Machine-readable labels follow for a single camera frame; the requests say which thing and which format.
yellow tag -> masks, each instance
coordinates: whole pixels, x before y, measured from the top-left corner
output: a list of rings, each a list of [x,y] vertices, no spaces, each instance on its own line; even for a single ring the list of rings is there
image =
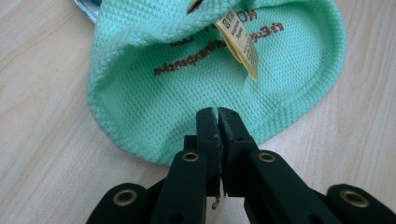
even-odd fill
[[[259,55],[250,38],[248,30],[239,20],[233,10],[225,14],[214,23],[220,30],[221,35],[235,59],[242,63],[250,76],[258,80],[257,66]]]

metal grommet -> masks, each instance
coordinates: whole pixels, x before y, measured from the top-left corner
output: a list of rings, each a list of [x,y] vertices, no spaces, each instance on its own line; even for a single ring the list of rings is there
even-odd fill
[[[261,161],[273,162],[273,161],[275,161],[275,159],[276,159],[275,156],[273,156],[269,153],[266,153],[266,152],[262,152],[259,154],[259,160],[261,160]]]
[[[192,13],[195,11],[203,2],[204,0],[195,0],[192,5],[189,7],[189,10],[187,10],[187,14]]]
[[[369,205],[369,201],[365,197],[350,189],[341,190],[340,196],[345,202],[356,207],[364,208]]]
[[[118,206],[125,206],[133,203],[137,198],[137,193],[133,189],[120,190],[113,198],[113,203]]]
[[[183,155],[183,161],[198,161],[199,155],[195,152],[187,152]]]

hat label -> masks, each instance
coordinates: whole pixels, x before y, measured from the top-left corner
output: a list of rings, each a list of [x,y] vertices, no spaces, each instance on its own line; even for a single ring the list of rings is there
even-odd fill
[[[249,17],[248,13],[244,12],[244,21],[254,19],[254,11],[251,12]],[[253,44],[253,41],[245,28],[241,20],[241,13],[236,15],[233,10],[230,10],[227,14],[221,17],[218,21],[215,21],[216,27],[220,30],[221,35],[224,37],[224,41],[227,44],[228,49],[233,54],[235,59],[242,63],[247,69],[248,73],[254,80],[258,80],[257,67],[259,63],[259,54]]]

black clamp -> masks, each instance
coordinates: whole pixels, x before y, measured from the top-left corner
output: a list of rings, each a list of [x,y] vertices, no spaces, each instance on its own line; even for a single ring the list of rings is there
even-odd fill
[[[196,115],[196,135],[168,176],[149,189],[121,184],[111,189],[87,223],[205,223],[206,197],[244,197],[250,223],[396,223],[395,214],[362,189],[309,188],[278,154],[259,150],[239,115],[212,108]]]

knit beanie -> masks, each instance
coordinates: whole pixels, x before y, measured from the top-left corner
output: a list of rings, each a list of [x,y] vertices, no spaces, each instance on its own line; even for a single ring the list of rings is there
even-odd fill
[[[333,0],[103,0],[88,81],[91,112],[120,148],[170,164],[195,113],[237,111],[257,144],[281,132],[341,73],[346,30]],[[254,80],[213,25],[228,12],[258,53]]]

